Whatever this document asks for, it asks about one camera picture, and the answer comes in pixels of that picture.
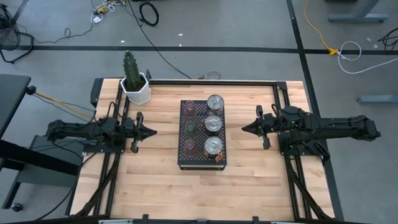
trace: metal stand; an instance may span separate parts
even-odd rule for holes
[[[398,103],[398,95],[360,96],[358,103]]]
[[[389,19],[388,14],[369,14],[379,0],[366,0],[354,14],[330,14],[330,22],[384,22]]]
[[[11,60],[11,61],[6,60],[6,58],[5,58],[4,55],[2,54],[2,50],[0,49],[0,55],[1,55],[2,59],[3,59],[5,62],[7,62],[7,63],[13,64],[13,63],[16,62],[17,60],[19,60],[19,59],[25,57],[26,55],[29,55],[29,54],[33,51],[33,37],[32,37],[31,35],[29,35],[29,34],[25,34],[25,33],[21,33],[21,32],[20,32],[19,34],[24,34],[24,35],[27,35],[27,36],[30,37],[30,49],[28,50],[28,52],[24,53],[23,55],[19,56],[18,58],[15,58],[14,60]]]

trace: black perforated tray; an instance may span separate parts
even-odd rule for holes
[[[225,115],[223,110],[221,114],[221,120],[223,122],[223,125],[221,127],[221,130],[218,132],[216,137],[220,138],[221,141],[223,142],[223,158],[219,161],[216,162],[214,159],[208,159],[205,157],[205,141],[208,137],[210,137],[206,133],[206,128],[205,125],[202,125],[201,127],[198,127],[198,132],[197,135],[192,138],[192,140],[195,142],[195,144],[198,146],[198,152],[192,156],[187,156],[185,155],[183,151],[183,146],[185,142],[189,139],[187,139],[184,135],[184,127],[185,124],[188,121],[193,121],[196,125],[199,125],[201,121],[207,118],[207,113],[208,113],[208,107],[207,107],[207,101],[206,100],[194,100],[193,102],[195,103],[195,107],[198,111],[196,116],[184,116],[184,108],[185,108],[185,102],[186,100],[181,101],[181,107],[180,107],[180,133],[179,133],[179,139],[178,139],[178,165],[198,165],[203,167],[203,165],[209,165],[211,166],[220,166],[220,165],[226,165],[226,138],[225,138]]]

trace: white pot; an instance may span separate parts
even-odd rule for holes
[[[131,102],[137,105],[143,105],[145,103],[148,103],[150,100],[150,88],[148,80],[145,77],[145,75],[141,72],[140,76],[145,79],[145,85],[141,88],[140,91],[127,91],[126,88],[124,87],[124,81],[126,80],[126,77],[124,77],[120,81],[120,85],[122,86],[124,93],[127,95],[127,97]]]

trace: concrete floor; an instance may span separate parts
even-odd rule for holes
[[[2,0],[14,14],[22,0]],[[322,43],[303,18],[304,0],[293,0],[297,22],[306,49],[323,49]],[[296,49],[294,33],[285,1],[275,0],[169,0],[154,1],[160,13],[157,27],[144,25],[156,46],[199,47],[273,47]],[[79,34],[90,27],[90,1],[30,0],[18,23],[39,40],[63,36],[65,27]],[[308,16],[325,36],[330,47],[352,40],[363,49],[382,50],[377,39],[396,28],[398,2],[380,1],[375,13],[389,13],[383,24],[332,24],[328,13],[348,12],[355,4],[310,1]],[[122,7],[105,16],[83,37],[61,40],[57,46],[149,46],[134,18]],[[6,52],[7,57],[21,51]],[[133,52],[141,70],[149,69],[154,78],[183,78],[170,68],[156,52]],[[218,71],[223,79],[304,80],[298,54],[250,52],[162,52],[167,60],[189,74],[199,77]],[[15,65],[0,62],[0,73],[28,75],[32,85],[62,101],[90,107],[89,97],[94,78],[121,77],[123,51],[37,50]],[[354,63],[343,63],[357,71],[394,57],[363,56]],[[336,184],[346,221],[394,223],[398,206],[398,152],[395,150],[397,105],[360,105],[360,95],[397,93],[398,62],[360,75],[342,72],[335,57],[307,55],[308,66],[321,115],[346,117],[365,114],[375,120],[382,137],[374,142],[352,139],[328,141]],[[47,123],[63,119],[79,120],[58,109],[27,96],[7,129],[4,139],[28,146],[35,134],[44,134]],[[15,173],[2,170],[0,201],[9,190]],[[23,184],[16,201],[25,209],[19,213],[0,210],[0,222],[33,220],[56,205],[67,188]],[[62,217],[64,203],[49,217]]]

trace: potted cactus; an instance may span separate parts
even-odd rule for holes
[[[143,105],[150,100],[150,88],[147,77],[138,72],[136,59],[130,51],[126,51],[123,60],[126,77],[120,82],[129,100],[137,105]]]

